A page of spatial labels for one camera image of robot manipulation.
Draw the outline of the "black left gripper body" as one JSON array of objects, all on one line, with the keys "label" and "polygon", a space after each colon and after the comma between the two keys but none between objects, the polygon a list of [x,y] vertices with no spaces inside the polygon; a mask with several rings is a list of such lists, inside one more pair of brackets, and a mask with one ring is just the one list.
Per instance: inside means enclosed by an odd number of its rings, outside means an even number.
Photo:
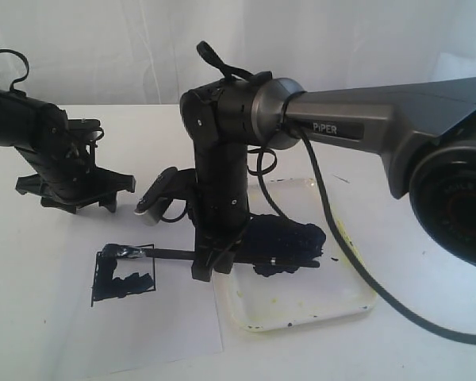
[{"label": "black left gripper body", "polygon": [[134,192],[133,175],[96,164],[95,141],[41,141],[37,146],[16,143],[14,148],[35,171],[17,179],[19,194],[34,194],[53,202],[113,202],[120,191]]}]

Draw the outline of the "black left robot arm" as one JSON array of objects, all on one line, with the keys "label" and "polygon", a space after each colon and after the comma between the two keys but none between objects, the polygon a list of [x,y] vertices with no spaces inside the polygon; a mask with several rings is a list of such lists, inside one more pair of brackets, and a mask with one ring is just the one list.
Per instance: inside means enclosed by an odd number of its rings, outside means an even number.
[{"label": "black left robot arm", "polygon": [[18,178],[15,189],[40,197],[43,207],[74,214],[98,204],[113,213],[118,192],[134,192],[133,175],[96,164],[103,136],[98,119],[70,119],[55,104],[0,90],[0,146],[14,148],[35,171]]}]

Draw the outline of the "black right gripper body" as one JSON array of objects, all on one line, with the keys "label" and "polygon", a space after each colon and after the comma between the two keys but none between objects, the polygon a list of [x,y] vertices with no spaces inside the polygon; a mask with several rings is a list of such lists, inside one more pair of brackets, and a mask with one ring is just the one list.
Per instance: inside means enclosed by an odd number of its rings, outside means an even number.
[{"label": "black right gripper body", "polygon": [[196,257],[234,245],[249,222],[247,146],[194,144]]}]

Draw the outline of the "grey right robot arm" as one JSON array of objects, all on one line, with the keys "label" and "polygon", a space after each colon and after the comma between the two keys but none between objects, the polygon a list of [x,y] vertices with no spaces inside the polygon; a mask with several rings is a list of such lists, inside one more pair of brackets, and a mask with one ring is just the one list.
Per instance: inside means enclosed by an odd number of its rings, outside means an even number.
[{"label": "grey right robot arm", "polygon": [[248,223],[248,147],[307,138],[378,155],[391,195],[408,196],[425,232],[476,267],[476,77],[319,92],[288,78],[221,79],[188,90],[179,109],[209,231]]}]

